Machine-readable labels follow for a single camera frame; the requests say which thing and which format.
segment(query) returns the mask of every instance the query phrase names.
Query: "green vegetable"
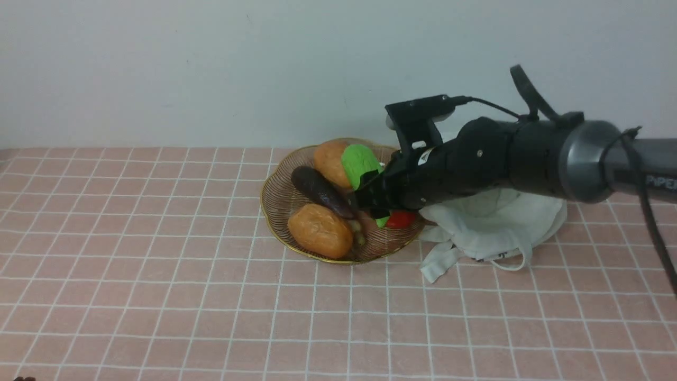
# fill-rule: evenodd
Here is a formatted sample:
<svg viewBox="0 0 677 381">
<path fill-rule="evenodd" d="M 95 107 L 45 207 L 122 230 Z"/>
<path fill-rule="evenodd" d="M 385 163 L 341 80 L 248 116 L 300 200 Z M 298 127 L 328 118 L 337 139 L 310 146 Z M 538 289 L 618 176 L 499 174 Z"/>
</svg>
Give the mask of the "green vegetable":
<svg viewBox="0 0 677 381">
<path fill-rule="evenodd" d="M 372 150 L 363 144 L 351 144 L 346 147 L 343 155 L 341 155 L 341 164 L 353 190 L 359 188 L 359 179 L 363 174 L 371 171 L 383 172 L 383 168 Z M 390 216 L 377 219 L 376 225 L 379 228 L 384 227 L 389 218 Z"/>
</svg>

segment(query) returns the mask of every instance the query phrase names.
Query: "bread roll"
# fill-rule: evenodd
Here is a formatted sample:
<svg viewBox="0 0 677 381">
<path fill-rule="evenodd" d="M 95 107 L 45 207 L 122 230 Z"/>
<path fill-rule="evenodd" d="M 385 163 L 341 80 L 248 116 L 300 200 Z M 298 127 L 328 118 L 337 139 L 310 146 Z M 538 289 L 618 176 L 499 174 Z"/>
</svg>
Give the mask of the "bread roll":
<svg viewBox="0 0 677 381">
<path fill-rule="evenodd" d="M 346 147 L 348 143 L 343 140 L 330 140 L 320 144 L 313 156 L 315 169 L 320 171 L 325 179 L 341 188 L 351 188 L 350 180 L 341 163 L 341 155 Z"/>
<path fill-rule="evenodd" d="M 327 258 L 339 259 L 353 245 L 348 224 L 321 205 L 304 205 L 289 218 L 287 227 L 299 245 Z"/>
</svg>

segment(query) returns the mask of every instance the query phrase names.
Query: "white label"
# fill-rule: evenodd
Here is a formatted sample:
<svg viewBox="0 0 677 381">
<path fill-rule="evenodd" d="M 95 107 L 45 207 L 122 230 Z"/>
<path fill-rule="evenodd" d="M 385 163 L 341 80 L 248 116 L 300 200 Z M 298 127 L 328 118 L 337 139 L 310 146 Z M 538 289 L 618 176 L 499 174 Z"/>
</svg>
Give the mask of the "white label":
<svg viewBox="0 0 677 381">
<path fill-rule="evenodd" d="M 430 153 L 433 152 L 434 148 L 435 147 L 428 148 L 425 152 L 423 152 L 423 154 L 421 154 L 421 157 L 418 158 L 418 164 L 419 165 L 423 165 L 423 164 L 427 163 L 428 157 L 430 157 Z"/>
</svg>

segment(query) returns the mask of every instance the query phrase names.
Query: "black cable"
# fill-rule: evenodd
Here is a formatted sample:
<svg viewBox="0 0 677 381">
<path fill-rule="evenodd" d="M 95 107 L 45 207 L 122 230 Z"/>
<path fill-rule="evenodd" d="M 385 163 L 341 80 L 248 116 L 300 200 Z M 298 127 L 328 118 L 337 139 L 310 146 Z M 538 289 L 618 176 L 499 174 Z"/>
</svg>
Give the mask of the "black cable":
<svg viewBox="0 0 677 381">
<path fill-rule="evenodd" d="M 637 195 L 639 196 L 640 205 L 642 207 L 642 213 L 644 214 L 644 220 L 647 224 L 647 229 L 649 230 L 649 236 L 651 236 L 651 241 L 653 242 L 653 247 L 656 249 L 658 256 L 661 258 L 661 263 L 665 269 L 665 273 L 668 275 L 668 280 L 672 286 L 672 291 L 677 297 L 677 270 L 672 264 L 670 259 L 670 254 L 668 249 L 665 247 L 665 241 L 661 236 L 660 230 L 658 230 L 658 225 L 656 224 L 656 218 L 653 215 L 653 210 L 651 209 L 651 203 L 649 203 L 649 192 L 647 191 L 647 184 L 642 179 L 641 172 L 641 163 L 642 158 L 639 153 L 634 149 L 632 140 L 637 136 L 637 132 L 641 127 L 632 128 L 626 130 L 621 136 L 621 144 L 623 149 L 626 152 L 626 157 L 628 158 L 628 165 L 630 166 L 630 172 L 632 173 L 632 179 L 637 185 Z"/>
</svg>

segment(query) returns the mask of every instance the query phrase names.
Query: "white cloth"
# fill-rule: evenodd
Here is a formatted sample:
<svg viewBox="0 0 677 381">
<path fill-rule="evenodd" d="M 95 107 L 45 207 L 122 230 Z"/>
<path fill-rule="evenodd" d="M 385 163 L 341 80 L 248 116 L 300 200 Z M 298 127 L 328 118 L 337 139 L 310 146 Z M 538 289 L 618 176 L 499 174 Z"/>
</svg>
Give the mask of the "white cloth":
<svg viewBox="0 0 677 381">
<path fill-rule="evenodd" d="M 437 223 L 420 236 L 422 241 L 437 243 L 420 266 L 426 280 L 433 283 L 463 256 L 489 261 L 503 270 L 529 266 L 533 248 L 553 236 L 567 219 L 567 203 L 495 189 L 424 207 L 420 213 Z M 520 254 L 522 263 L 518 266 L 496 263 Z"/>
</svg>

